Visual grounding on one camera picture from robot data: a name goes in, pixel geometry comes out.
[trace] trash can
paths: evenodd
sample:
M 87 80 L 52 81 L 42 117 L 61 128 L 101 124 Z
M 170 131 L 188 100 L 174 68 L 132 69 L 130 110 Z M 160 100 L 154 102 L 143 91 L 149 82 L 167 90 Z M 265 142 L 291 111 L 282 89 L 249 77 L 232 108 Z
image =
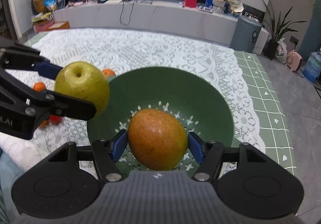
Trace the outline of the trash can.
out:
M 251 53 L 259 37 L 262 24 L 247 17 L 239 16 L 230 48 Z

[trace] green pear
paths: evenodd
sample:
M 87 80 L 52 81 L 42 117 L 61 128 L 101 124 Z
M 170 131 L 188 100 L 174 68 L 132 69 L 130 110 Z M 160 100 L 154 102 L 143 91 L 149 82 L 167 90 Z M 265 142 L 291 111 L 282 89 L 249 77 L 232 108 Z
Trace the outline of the green pear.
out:
M 94 103 L 95 116 L 106 109 L 110 95 L 102 72 L 85 61 L 75 61 L 63 68 L 56 77 L 54 91 Z

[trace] plastic bag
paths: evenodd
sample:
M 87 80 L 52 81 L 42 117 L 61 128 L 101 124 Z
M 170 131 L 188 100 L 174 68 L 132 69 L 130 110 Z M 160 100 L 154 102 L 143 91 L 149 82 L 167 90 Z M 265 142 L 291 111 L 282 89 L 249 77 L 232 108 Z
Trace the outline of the plastic bag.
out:
M 49 11 L 54 11 L 57 9 L 57 4 L 55 0 L 44 0 L 43 4 Z
M 286 44 L 284 42 L 284 38 L 278 41 L 278 48 L 275 52 L 275 59 L 280 61 L 281 63 L 286 63 L 286 57 L 288 55 L 288 51 L 286 50 Z

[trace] basket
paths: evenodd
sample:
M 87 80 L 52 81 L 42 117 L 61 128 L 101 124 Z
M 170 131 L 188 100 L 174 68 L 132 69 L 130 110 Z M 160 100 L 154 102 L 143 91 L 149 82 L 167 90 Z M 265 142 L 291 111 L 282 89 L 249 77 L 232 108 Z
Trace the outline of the basket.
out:
M 224 0 L 213 0 L 213 5 L 223 8 L 225 6 L 225 1 Z
M 213 6 L 213 13 L 223 14 L 224 13 L 224 8 Z
M 127 129 L 131 117 L 141 109 L 159 109 L 174 116 L 185 128 L 204 141 L 231 146 L 234 123 L 229 106 L 208 82 L 189 72 L 169 67 L 147 67 L 124 73 L 110 82 L 106 110 L 87 122 L 90 142 L 112 139 Z M 133 156 L 129 145 L 116 163 L 123 176 L 131 170 L 149 170 Z M 187 150 L 174 170 L 192 176 L 198 164 Z

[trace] floor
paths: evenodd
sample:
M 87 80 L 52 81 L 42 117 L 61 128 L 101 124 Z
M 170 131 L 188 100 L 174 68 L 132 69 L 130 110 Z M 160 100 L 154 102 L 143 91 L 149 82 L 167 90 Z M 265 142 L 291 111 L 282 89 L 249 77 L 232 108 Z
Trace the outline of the floor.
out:
M 31 28 L 27 32 L 23 33 L 22 37 L 19 38 L 18 43 L 24 44 L 35 35 L 36 35 L 35 31 L 33 30 L 33 28 Z
M 321 99 L 311 82 L 286 65 L 264 56 L 259 60 L 277 92 L 292 135 L 298 178 L 305 192 L 297 215 L 306 224 L 316 224 L 321 219 Z

